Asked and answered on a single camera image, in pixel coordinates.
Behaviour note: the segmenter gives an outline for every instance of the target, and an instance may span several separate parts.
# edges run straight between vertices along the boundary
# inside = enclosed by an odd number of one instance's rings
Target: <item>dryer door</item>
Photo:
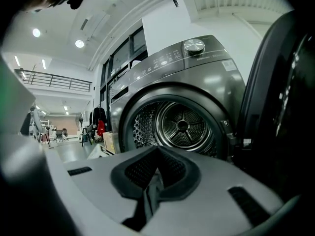
[[[291,11],[273,23],[258,49],[245,90],[233,161],[256,177],[268,175],[275,141],[283,128],[298,48],[306,34],[298,22],[296,12]]]

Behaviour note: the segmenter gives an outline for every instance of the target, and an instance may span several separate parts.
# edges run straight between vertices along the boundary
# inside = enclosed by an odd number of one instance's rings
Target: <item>red bag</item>
[[[102,120],[98,121],[98,127],[97,127],[97,135],[103,137],[103,133],[105,131],[105,124]]]

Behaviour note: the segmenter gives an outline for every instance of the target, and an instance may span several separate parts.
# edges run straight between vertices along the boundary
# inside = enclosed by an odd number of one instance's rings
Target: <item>control knob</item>
[[[189,55],[197,55],[205,49],[205,43],[197,38],[192,38],[184,43],[185,52]]]

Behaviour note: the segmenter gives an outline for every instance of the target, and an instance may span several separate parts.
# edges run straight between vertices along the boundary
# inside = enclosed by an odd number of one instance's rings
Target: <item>black jacket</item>
[[[104,124],[107,122],[105,110],[103,108],[94,108],[93,110],[93,125],[98,125],[98,121],[102,120]]]

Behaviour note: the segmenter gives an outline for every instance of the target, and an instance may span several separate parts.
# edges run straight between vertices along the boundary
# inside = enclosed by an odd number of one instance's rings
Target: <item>floor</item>
[[[57,151],[62,162],[86,160],[95,146],[95,143],[91,145],[89,142],[85,142],[82,147],[82,143],[79,140],[73,141],[72,139],[66,142],[51,143],[52,148],[49,148],[48,144],[43,144],[45,149]]]

